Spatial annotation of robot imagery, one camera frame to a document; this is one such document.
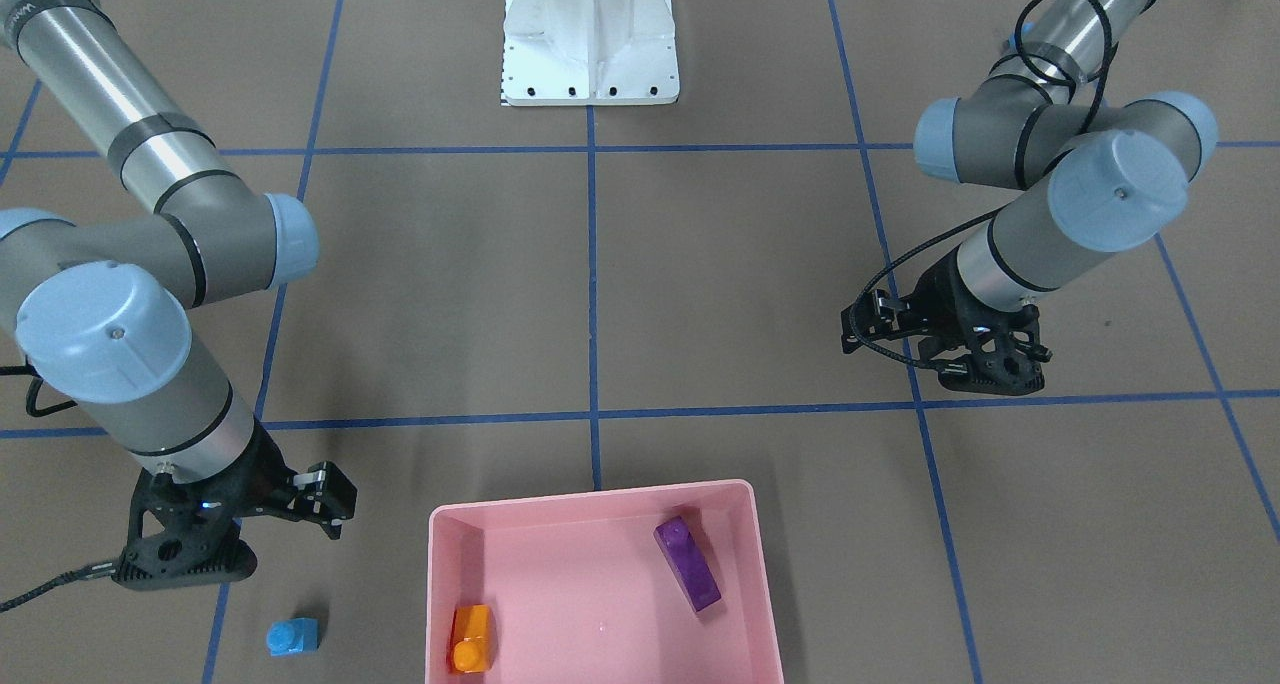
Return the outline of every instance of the orange block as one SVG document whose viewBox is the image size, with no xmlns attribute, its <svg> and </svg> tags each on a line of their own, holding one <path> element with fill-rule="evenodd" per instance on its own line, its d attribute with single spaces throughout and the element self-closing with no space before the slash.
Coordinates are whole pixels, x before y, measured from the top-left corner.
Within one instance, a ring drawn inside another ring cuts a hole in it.
<svg viewBox="0 0 1280 684">
<path fill-rule="evenodd" d="M 449 639 L 449 661 L 460 674 L 489 670 L 489 607 L 458 607 L 453 612 L 453 635 Z"/>
</svg>

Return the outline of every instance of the brown floor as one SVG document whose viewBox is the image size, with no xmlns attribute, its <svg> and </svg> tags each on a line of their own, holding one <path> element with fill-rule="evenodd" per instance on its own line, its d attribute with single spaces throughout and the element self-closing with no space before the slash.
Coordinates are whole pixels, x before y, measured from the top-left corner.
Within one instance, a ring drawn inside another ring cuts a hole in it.
<svg viewBox="0 0 1280 684">
<path fill-rule="evenodd" d="M 1224 146 L 1160 240 L 1046 301 L 1048 387 L 1012 401 L 846 357 L 836 315 L 882 240 L 1011 197 L 909 142 L 1028 0 L 673 1 L 680 102 L 585 111 L 498 106 L 502 0 L 102 0 L 243 178 L 315 215 L 274 327 L 271 292 L 192 319 L 360 509 L 340 542 L 250 520 L 260 567 L 221 593 L 0 615 L 0 681 L 419 681 L 431 510 L 596 476 L 754 484 L 788 681 L 1276 680 L 1280 1 L 1160 0 L 1125 36 L 1108 100 L 1193 92 Z M 136 215 L 33 81 L 0 56 L 0 208 Z M 0 380 L 5 597 L 118 552 L 136 476 L 23 392 Z M 293 615 L 320 651 L 273 660 Z"/>
</svg>

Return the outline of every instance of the blue block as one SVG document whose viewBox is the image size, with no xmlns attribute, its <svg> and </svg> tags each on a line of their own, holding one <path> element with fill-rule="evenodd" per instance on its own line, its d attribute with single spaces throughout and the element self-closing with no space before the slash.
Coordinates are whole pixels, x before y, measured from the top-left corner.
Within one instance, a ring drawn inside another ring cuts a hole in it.
<svg viewBox="0 0 1280 684">
<path fill-rule="evenodd" d="M 320 646 L 320 623 L 314 619 L 276 621 L 266 633 L 266 648 L 273 657 L 314 652 Z"/>
</svg>

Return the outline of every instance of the white metal pedestal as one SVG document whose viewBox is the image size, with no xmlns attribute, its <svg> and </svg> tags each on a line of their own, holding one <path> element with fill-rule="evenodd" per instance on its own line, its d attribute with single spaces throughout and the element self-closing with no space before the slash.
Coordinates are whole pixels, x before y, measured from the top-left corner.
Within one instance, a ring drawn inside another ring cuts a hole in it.
<svg viewBox="0 0 1280 684">
<path fill-rule="evenodd" d="M 507 0 L 502 102 L 671 104 L 680 96 L 671 0 Z"/>
</svg>

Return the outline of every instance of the purple block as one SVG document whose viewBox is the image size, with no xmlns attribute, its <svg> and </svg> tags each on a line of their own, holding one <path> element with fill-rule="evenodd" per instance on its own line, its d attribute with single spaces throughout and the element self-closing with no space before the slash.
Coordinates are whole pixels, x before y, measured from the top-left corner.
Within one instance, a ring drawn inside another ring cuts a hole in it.
<svg viewBox="0 0 1280 684">
<path fill-rule="evenodd" d="M 662 547 L 662 553 L 667 557 L 667 564 L 680 579 L 680 587 L 685 589 L 689 603 L 694 611 L 703 611 L 719 601 L 719 587 L 712 578 L 712 570 L 707 566 L 707 558 L 701 550 L 694 543 L 692 534 L 685 520 L 676 517 L 660 524 L 653 530 L 653 538 Z"/>
</svg>

